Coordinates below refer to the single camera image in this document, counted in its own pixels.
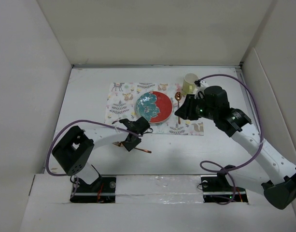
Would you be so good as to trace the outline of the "copper spoon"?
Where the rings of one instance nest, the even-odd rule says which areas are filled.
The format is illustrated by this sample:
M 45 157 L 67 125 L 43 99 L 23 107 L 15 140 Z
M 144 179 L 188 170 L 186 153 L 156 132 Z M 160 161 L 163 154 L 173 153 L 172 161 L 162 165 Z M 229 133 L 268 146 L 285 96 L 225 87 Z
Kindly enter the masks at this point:
M 177 91 L 175 93 L 175 100 L 177 101 L 177 109 L 180 108 L 180 100 L 182 99 L 182 93 Z

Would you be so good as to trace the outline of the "red and teal plate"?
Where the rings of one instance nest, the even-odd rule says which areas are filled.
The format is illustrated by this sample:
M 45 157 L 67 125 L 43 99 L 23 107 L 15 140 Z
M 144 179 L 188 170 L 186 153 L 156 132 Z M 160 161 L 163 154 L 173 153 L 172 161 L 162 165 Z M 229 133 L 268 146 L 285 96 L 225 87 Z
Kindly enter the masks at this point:
M 135 103 L 136 114 L 152 124 L 166 121 L 171 116 L 172 111 L 173 103 L 170 98 L 158 91 L 142 94 Z

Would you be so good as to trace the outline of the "yellow translucent mug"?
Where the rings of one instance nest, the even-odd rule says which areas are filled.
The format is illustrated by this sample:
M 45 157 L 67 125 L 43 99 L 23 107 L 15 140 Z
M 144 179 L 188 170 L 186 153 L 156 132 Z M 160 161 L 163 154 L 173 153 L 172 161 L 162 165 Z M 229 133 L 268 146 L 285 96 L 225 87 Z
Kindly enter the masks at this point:
M 182 94 L 194 94 L 197 91 L 195 81 L 198 80 L 198 76 L 194 73 L 187 73 L 183 79 Z

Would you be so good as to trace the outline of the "patterned animal print cloth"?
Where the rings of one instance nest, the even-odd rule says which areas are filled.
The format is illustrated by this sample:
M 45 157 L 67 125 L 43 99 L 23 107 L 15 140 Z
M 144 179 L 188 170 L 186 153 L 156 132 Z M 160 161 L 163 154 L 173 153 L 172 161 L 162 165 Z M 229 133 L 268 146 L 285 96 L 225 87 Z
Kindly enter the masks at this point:
M 169 119 L 162 123 L 149 123 L 155 134 L 204 135 L 201 120 L 183 120 L 174 115 L 177 110 L 175 93 L 181 91 L 178 83 L 112 83 L 106 103 L 105 123 L 127 118 L 135 121 L 140 118 L 135 112 L 136 100 L 144 93 L 158 91 L 166 94 L 173 103 L 173 111 Z

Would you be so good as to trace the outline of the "copper fork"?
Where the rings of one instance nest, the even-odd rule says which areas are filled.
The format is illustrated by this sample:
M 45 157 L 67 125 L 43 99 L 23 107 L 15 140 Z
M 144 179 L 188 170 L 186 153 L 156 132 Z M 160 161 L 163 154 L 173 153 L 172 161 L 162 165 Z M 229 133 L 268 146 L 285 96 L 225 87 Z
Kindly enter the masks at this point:
M 123 144 L 121 142 L 113 142 L 113 145 L 118 146 L 118 147 L 123 147 Z M 146 149 L 141 149 L 141 148 L 137 148 L 137 147 L 135 147 L 134 149 L 138 150 L 138 151 L 145 152 L 145 153 L 149 153 L 149 154 L 152 153 L 150 150 L 146 150 Z

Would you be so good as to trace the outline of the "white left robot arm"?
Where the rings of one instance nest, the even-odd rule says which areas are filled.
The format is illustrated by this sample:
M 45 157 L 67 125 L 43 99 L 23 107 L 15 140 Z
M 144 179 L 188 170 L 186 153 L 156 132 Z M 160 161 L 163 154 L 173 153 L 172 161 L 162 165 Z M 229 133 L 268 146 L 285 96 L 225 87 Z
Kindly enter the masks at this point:
M 61 139 L 53 142 L 51 154 L 67 176 L 76 176 L 89 191 L 97 191 L 101 175 L 88 163 L 93 150 L 121 142 L 127 151 L 134 149 L 146 133 L 152 133 L 149 122 L 140 117 L 136 121 L 120 119 L 121 127 L 91 120 L 77 120 L 67 125 Z

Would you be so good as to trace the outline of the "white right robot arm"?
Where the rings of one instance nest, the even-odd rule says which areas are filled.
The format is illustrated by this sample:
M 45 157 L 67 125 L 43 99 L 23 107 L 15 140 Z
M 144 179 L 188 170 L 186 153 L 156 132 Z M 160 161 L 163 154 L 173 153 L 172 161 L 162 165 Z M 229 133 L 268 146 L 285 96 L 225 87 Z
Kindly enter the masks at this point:
M 229 138 L 242 146 L 266 172 L 267 177 L 223 174 L 216 178 L 221 190 L 234 184 L 262 194 L 275 208 L 285 209 L 296 199 L 296 165 L 269 142 L 264 141 L 251 119 L 240 109 L 231 108 L 227 92 L 220 86 L 202 87 L 188 94 L 176 112 L 184 120 L 210 119 Z

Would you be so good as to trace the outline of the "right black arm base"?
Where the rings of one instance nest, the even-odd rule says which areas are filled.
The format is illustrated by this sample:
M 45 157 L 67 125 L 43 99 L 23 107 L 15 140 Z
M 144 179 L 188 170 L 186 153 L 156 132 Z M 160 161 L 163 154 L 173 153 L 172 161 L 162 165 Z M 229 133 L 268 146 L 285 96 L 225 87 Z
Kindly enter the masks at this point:
M 201 182 L 197 189 L 202 191 L 204 203 L 225 204 L 248 203 L 248 197 L 244 188 L 236 187 L 236 192 L 232 183 L 227 181 L 225 174 L 204 174 L 200 176 Z

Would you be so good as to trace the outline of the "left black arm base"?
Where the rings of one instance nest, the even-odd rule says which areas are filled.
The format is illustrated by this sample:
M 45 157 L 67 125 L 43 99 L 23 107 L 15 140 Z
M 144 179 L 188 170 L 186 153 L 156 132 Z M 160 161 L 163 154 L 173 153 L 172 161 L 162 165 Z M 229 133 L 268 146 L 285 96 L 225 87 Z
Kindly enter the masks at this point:
M 115 203 L 116 176 L 101 176 L 91 185 L 76 177 L 71 182 L 72 203 Z

